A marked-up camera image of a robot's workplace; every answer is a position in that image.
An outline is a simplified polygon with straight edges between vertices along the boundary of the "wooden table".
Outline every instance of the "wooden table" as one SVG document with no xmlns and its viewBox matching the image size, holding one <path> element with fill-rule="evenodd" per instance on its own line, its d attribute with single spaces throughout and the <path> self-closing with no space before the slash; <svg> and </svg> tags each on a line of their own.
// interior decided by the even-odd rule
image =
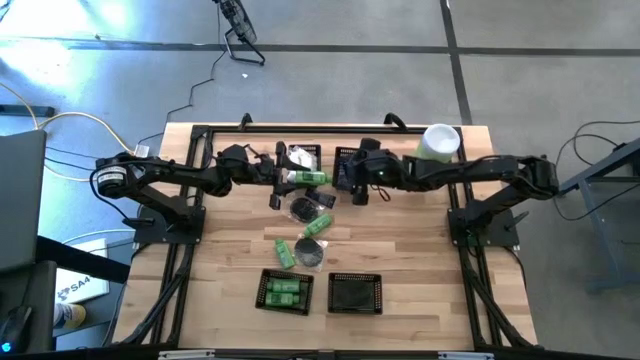
<svg viewBox="0 0 640 360">
<path fill-rule="evenodd" d="M 167 125 L 161 149 L 163 159 L 185 162 L 192 125 Z M 462 129 L 470 160 L 493 153 L 487 127 Z M 362 137 L 358 134 L 217 134 L 214 147 L 219 151 L 235 143 L 250 143 L 258 152 L 273 153 L 278 140 L 287 144 L 321 144 L 322 167 L 330 173 L 334 148 L 358 147 Z M 419 140 L 419 136 L 409 135 L 371 137 L 397 155 L 410 154 Z M 476 198 L 483 199 L 498 190 L 500 184 L 477 183 L 473 187 Z M 157 184 L 157 188 L 171 195 L 179 191 L 178 186 L 167 184 Z M 335 194 L 330 186 L 323 187 L 322 191 Z M 292 269 L 315 276 L 309 316 L 254 307 L 262 269 L 279 268 L 274 240 L 288 239 L 292 248 L 295 236 L 302 229 L 284 212 L 268 207 L 271 188 L 234 185 L 227 197 L 205 196 L 207 222 L 194 257 L 180 347 L 472 349 L 460 262 L 445 222 L 445 213 L 450 207 L 446 187 L 428 193 L 388 191 L 390 202 L 383 202 L 371 191 L 366 207 L 351 205 L 349 194 L 338 195 L 331 212 L 335 224 L 322 236 L 330 242 L 322 272 L 307 272 L 298 266 Z M 166 245 L 152 245 L 134 260 L 114 340 L 130 334 L 156 300 L 166 252 Z M 181 258 L 179 253 L 176 262 Z M 487 259 L 497 303 L 524 337 L 535 343 L 518 264 L 499 248 L 488 248 Z M 384 314 L 327 313 L 329 272 L 381 274 Z M 169 332 L 174 300 L 168 306 L 165 336 Z M 483 333 L 489 339 L 482 305 L 479 313 Z"/>
</svg>

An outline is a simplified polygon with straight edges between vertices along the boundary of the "black plastic basket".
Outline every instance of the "black plastic basket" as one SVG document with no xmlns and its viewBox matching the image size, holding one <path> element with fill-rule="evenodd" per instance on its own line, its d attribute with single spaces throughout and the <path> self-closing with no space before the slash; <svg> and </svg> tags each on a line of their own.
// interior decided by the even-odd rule
<svg viewBox="0 0 640 360">
<path fill-rule="evenodd" d="M 336 157 L 333 162 L 333 179 L 331 185 L 337 190 L 351 191 L 352 185 L 347 179 L 345 165 L 356 153 L 356 148 L 336 147 Z"/>
<path fill-rule="evenodd" d="M 329 274 L 330 313 L 382 314 L 382 276 L 378 274 Z"/>
<path fill-rule="evenodd" d="M 289 145 L 289 152 L 291 152 L 291 150 L 293 150 L 294 147 L 299 147 L 302 150 L 305 150 L 306 152 L 308 152 L 309 154 L 313 155 L 316 157 L 316 160 L 318 161 L 318 168 L 316 169 L 316 171 L 322 171 L 322 146 L 320 145 L 310 145 L 310 144 L 294 144 L 294 145 Z"/>
<path fill-rule="evenodd" d="M 267 283 L 270 279 L 297 279 L 300 280 L 300 303 L 290 308 L 267 306 Z M 280 311 L 296 315 L 309 315 L 311 308 L 311 296 L 313 295 L 313 276 L 295 274 L 279 270 L 262 270 L 258 295 L 256 296 L 256 308 L 271 311 Z"/>
</svg>

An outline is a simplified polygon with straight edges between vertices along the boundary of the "white cup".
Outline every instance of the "white cup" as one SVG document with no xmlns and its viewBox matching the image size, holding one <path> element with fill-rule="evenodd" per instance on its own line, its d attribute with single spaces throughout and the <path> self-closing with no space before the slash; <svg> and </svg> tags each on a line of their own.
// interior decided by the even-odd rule
<svg viewBox="0 0 640 360">
<path fill-rule="evenodd" d="M 435 124 L 422 134 L 415 156 L 447 163 L 459 147 L 460 135 L 456 129 L 446 124 Z"/>
</svg>

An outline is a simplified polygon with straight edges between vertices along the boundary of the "green cylinder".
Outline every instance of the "green cylinder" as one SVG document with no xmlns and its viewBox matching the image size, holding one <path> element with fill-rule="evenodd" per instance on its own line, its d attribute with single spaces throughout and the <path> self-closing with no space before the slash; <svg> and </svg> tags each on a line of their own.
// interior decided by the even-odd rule
<svg viewBox="0 0 640 360">
<path fill-rule="evenodd" d="M 287 182 L 321 186 L 331 182 L 331 178 L 322 171 L 289 171 Z"/>
<path fill-rule="evenodd" d="M 332 222 L 333 222 L 333 219 L 329 214 L 320 215 L 318 216 L 318 218 L 313 220 L 311 224 L 307 225 L 302 235 L 304 237 L 311 237 L 316 234 L 319 234 L 320 232 L 322 232 L 322 230 L 329 227 Z"/>
<path fill-rule="evenodd" d="M 300 296 L 288 293 L 273 293 L 268 291 L 265 298 L 267 306 L 291 307 L 300 302 Z"/>
<path fill-rule="evenodd" d="M 297 279 L 273 279 L 267 283 L 267 290 L 271 290 L 275 293 L 299 293 L 300 292 L 300 280 Z"/>
<path fill-rule="evenodd" d="M 291 255 L 291 250 L 289 250 L 284 240 L 276 239 L 276 253 L 278 254 L 278 259 L 283 269 L 289 269 L 296 264 L 293 255 Z"/>
</svg>

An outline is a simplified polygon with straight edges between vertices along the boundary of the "concrete floor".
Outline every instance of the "concrete floor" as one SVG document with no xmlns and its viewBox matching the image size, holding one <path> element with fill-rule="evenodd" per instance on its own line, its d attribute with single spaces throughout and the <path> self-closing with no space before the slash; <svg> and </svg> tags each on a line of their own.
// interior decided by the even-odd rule
<svg viewBox="0 0 640 360">
<path fill-rule="evenodd" d="M 459 46 L 640 48 L 640 23 L 635 21 L 640 4 L 635 0 L 449 0 L 448 4 Z M 261 44 L 447 44 L 438 0 L 245 0 L 245 6 Z M 223 30 L 227 26 L 223 20 Z M 16 0 L 0 23 L 0 35 L 87 39 L 99 33 L 115 40 L 216 43 L 216 27 L 215 7 L 208 0 Z M 218 55 L 0 43 L 0 79 L 32 104 L 95 114 L 134 145 L 162 131 L 167 111 L 187 103 L 189 88 L 209 76 Z M 462 123 L 446 54 L 270 52 L 265 56 L 264 68 L 225 57 L 216 67 L 216 81 L 195 91 L 195 106 L 175 113 L 170 121 L 239 121 L 250 112 L 259 122 L 378 123 L 393 111 L 407 123 Z M 546 153 L 555 159 L 559 147 L 581 124 L 638 120 L 640 57 L 461 56 L 460 63 L 473 124 L 490 127 L 498 153 Z M 0 102 L 16 103 L 6 92 L 0 92 Z M 0 124 L 2 135 L 31 126 L 26 118 L 2 118 Z M 635 139 L 639 126 L 596 126 L 588 132 L 621 142 Z M 98 156 L 120 151 L 103 129 L 83 119 L 61 120 L 49 131 L 51 146 Z M 157 149 L 159 141 L 151 144 Z M 592 160 L 611 151 L 597 139 L 583 139 L 580 150 Z M 51 154 L 92 165 L 85 159 Z M 583 168 L 567 152 L 559 176 L 566 179 Z M 74 169 L 60 171 L 84 175 Z M 44 184 L 42 235 L 66 239 L 123 227 L 115 212 L 90 195 L 86 184 L 50 175 Z M 560 202 L 568 215 L 584 211 L 574 195 Z M 639 195 L 634 191 L 619 205 L 627 203 L 628 209 Z M 127 213 L 136 208 L 129 201 L 119 205 Z M 584 290 L 588 280 L 603 273 L 589 220 L 567 223 L 551 202 L 529 201 L 518 210 L 531 212 L 519 232 L 540 344 L 555 350 L 637 357 L 640 289 L 600 295 Z M 109 239 L 123 237 L 126 234 Z M 94 343 L 76 337 L 59 344 Z"/>
</svg>

